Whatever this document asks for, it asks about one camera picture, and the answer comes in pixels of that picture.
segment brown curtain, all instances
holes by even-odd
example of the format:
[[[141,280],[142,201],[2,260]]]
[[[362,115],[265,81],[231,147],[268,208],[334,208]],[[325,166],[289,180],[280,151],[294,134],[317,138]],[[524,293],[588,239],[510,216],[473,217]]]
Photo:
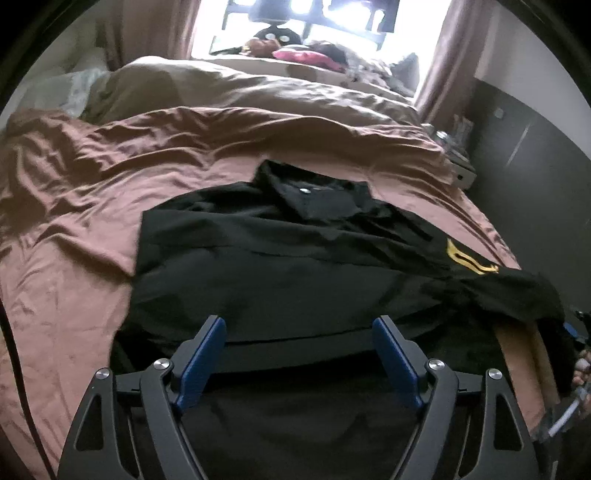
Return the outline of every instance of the brown curtain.
[[[425,123],[448,129],[462,114],[475,84],[494,0],[452,0],[431,68],[415,106]]]
[[[113,69],[144,57],[189,59],[200,0],[109,0],[105,43]]]

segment wall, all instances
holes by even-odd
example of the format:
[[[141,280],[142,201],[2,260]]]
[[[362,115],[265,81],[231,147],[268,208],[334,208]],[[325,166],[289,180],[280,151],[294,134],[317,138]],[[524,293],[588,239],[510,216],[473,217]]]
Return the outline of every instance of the wall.
[[[466,116],[478,175],[467,194],[523,269],[547,277],[567,309],[591,310],[591,108],[500,6],[476,76]]]
[[[97,19],[102,15],[103,7],[104,4],[99,2],[74,20],[41,54],[23,81],[55,67],[69,71],[82,53],[95,46]]]
[[[499,4],[476,77],[548,119],[591,158],[591,108],[554,54]]]

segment yellow logo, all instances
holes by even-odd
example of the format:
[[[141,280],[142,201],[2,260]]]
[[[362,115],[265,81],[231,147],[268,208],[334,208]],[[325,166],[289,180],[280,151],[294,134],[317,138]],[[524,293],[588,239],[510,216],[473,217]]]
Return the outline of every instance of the yellow logo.
[[[469,268],[479,275],[484,275],[485,273],[499,273],[498,265],[491,265],[490,267],[480,265],[470,255],[466,255],[464,252],[459,251],[449,238],[447,239],[447,254],[454,262]]]

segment black polo shirt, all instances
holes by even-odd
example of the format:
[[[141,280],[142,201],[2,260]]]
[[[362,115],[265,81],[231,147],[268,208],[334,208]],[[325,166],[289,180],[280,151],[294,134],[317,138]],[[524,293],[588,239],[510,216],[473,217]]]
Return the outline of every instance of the black polo shirt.
[[[219,371],[370,351],[371,323],[387,314],[427,356],[476,374],[505,369],[493,319],[558,328],[563,315],[543,279],[491,264],[373,199],[367,184],[273,161],[250,183],[187,193],[144,213],[112,366],[132,371],[170,357],[212,313],[228,325]]]
[[[371,323],[382,314],[457,371],[506,372],[491,328],[501,318],[544,327],[566,389],[573,365],[560,301],[543,279],[491,264],[374,200],[365,183],[272,161],[252,182],[144,213],[111,367],[135,371],[170,357],[210,314],[226,320],[228,341],[183,416],[210,478],[390,478],[415,417],[372,351]]]

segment finger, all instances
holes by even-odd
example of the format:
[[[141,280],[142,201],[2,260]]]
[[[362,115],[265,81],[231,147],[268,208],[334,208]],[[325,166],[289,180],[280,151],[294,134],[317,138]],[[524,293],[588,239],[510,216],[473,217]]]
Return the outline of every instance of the finger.
[[[587,416],[589,413],[591,413],[591,395],[587,395],[587,399],[583,403],[584,416]]]
[[[579,372],[591,372],[591,362],[586,358],[579,358],[574,365],[574,369]]]
[[[583,382],[589,382],[589,381],[591,381],[591,374],[584,374],[581,372],[575,372],[573,375],[573,379],[574,378],[580,378]]]
[[[584,358],[587,362],[591,363],[591,350],[581,350],[579,352],[579,358]]]

